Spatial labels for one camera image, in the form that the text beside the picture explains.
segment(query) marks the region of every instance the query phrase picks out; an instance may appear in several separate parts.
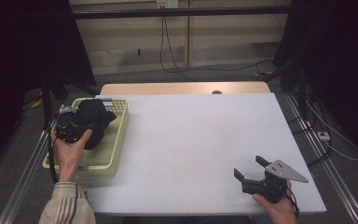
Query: silver metal bracket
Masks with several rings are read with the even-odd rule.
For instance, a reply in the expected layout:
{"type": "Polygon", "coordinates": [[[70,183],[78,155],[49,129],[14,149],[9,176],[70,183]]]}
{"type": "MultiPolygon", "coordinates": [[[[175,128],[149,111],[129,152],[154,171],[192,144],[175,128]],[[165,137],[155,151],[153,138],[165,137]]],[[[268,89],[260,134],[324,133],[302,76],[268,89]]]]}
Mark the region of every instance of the silver metal bracket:
{"type": "Polygon", "coordinates": [[[79,107],[74,106],[64,106],[61,105],[60,110],[58,111],[59,114],[64,114],[64,113],[76,113],[76,111],[79,110],[79,107]]]}
{"type": "Polygon", "coordinates": [[[265,169],[270,174],[276,175],[279,178],[290,179],[304,183],[309,182],[305,176],[301,175],[299,172],[295,171],[292,167],[280,160],[270,163],[265,167],[265,169]]]}

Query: finger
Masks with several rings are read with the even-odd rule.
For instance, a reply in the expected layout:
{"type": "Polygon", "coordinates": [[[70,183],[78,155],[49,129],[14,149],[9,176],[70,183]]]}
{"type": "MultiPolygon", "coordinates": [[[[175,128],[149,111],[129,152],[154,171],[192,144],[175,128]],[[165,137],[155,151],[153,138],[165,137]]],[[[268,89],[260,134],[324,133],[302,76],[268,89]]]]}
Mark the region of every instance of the finger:
{"type": "Polygon", "coordinates": [[[57,131],[54,131],[50,134],[51,141],[54,141],[57,138],[57,131]]]}
{"type": "Polygon", "coordinates": [[[260,194],[254,194],[252,195],[252,198],[267,210],[269,210],[270,207],[272,206],[271,203],[267,201],[267,199],[261,196],[260,194]]]}
{"type": "Polygon", "coordinates": [[[286,194],[292,198],[292,182],[290,182],[290,180],[287,180],[287,190],[286,190],[286,194]]]}
{"type": "Polygon", "coordinates": [[[80,144],[86,145],[86,142],[89,141],[89,139],[91,138],[91,135],[92,135],[92,130],[88,129],[83,133],[83,135],[77,142],[79,142],[80,144]]]}

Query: gray carpet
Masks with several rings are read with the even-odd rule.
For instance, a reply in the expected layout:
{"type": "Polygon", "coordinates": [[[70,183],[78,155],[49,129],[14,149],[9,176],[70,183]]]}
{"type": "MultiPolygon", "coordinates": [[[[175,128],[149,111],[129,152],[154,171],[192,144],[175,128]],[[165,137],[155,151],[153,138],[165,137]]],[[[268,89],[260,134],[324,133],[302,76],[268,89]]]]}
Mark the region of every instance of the gray carpet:
{"type": "MultiPolygon", "coordinates": [[[[245,67],[243,64],[208,66],[209,70],[192,70],[185,71],[183,77],[179,73],[167,73],[163,70],[145,71],[128,74],[114,74],[112,76],[96,76],[97,87],[100,90],[106,83],[142,83],[142,82],[183,82],[192,81],[251,81],[257,80],[254,72],[259,69],[260,71],[267,72],[273,71],[275,68],[270,62],[261,63],[257,67],[253,66],[248,69],[241,69],[237,71],[222,71],[211,69],[235,69],[245,67]]],[[[282,112],[287,120],[294,119],[296,116],[292,108],[289,106],[286,99],[286,92],[281,92],[279,87],[279,79],[272,80],[269,84],[271,91],[277,97],[277,100],[282,108],[282,112]]],[[[75,98],[87,96],[86,93],[79,91],[74,87],[67,87],[70,92],[66,102],[53,99],[53,108],[57,109],[61,104],[69,104],[75,98]]],[[[30,91],[25,98],[34,95],[30,91]]],[[[327,121],[333,128],[340,130],[339,123],[334,120],[334,116],[328,111],[328,108],[323,105],[324,113],[327,121]]],[[[42,106],[32,109],[24,110],[19,122],[16,132],[10,137],[6,147],[0,153],[0,215],[4,209],[7,199],[15,188],[21,173],[26,166],[29,158],[31,157],[34,146],[39,140],[41,129],[43,127],[43,108],[42,106]]],[[[320,131],[322,125],[317,122],[314,126],[315,131],[320,131]]],[[[298,122],[290,124],[292,131],[300,129],[298,122]]],[[[306,162],[315,160],[317,157],[313,152],[310,142],[303,133],[294,134],[296,142],[306,162]]],[[[332,140],[334,147],[342,152],[356,156],[355,150],[345,140],[332,133],[332,140]]],[[[353,193],[358,202],[358,161],[350,161],[339,156],[333,152],[330,160],[335,164],[339,173],[342,175],[344,181],[347,183],[350,191],[353,193]]],[[[316,215],[300,215],[300,223],[353,223],[352,218],[345,205],[336,193],[330,179],[328,178],[322,164],[316,164],[310,167],[313,174],[315,183],[323,197],[324,203],[327,207],[327,212],[316,215]]],[[[23,198],[22,205],[13,223],[36,223],[39,216],[48,201],[52,192],[53,184],[50,174],[47,169],[38,167],[35,176],[31,182],[29,190],[23,198]]],[[[97,215],[98,223],[121,223],[122,217],[106,217],[97,215]]],[[[266,216],[257,216],[255,220],[258,223],[270,223],[269,218],[266,216]]]]}

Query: power outlet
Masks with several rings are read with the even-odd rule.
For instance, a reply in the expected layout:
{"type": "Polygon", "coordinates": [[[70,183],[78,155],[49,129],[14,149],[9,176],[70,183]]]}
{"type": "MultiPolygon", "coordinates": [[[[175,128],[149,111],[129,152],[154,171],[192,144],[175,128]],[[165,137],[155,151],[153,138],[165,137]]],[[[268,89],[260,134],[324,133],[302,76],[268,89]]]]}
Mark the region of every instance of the power outlet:
{"type": "Polygon", "coordinates": [[[167,0],[167,8],[179,8],[178,0],[167,0]]]}
{"type": "Polygon", "coordinates": [[[318,136],[322,141],[330,141],[330,135],[327,132],[318,132],[318,136]]]}
{"type": "Polygon", "coordinates": [[[156,0],[157,8],[166,8],[167,7],[167,0],[156,0]]]}

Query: black curtain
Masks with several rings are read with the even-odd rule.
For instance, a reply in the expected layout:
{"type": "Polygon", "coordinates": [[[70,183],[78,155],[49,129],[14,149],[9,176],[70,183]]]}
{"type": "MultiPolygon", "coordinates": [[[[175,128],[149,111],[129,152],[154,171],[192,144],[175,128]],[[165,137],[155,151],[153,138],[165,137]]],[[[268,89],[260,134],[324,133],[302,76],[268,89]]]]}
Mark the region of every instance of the black curtain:
{"type": "Polygon", "coordinates": [[[306,14],[289,14],[275,63],[281,66],[287,62],[310,26],[309,18],[325,16],[301,64],[313,87],[337,118],[342,132],[358,146],[358,1],[335,0],[319,4],[324,6],[306,14]]]}
{"type": "Polygon", "coordinates": [[[20,119],[24,93],[40,88],[42,75],[55,86],[63,83],[55,77],[58,73],[95,84],[76,22],[38,17],[56,12],[71,13],[69,3],[0,0],[0,150],[20,119]]]}

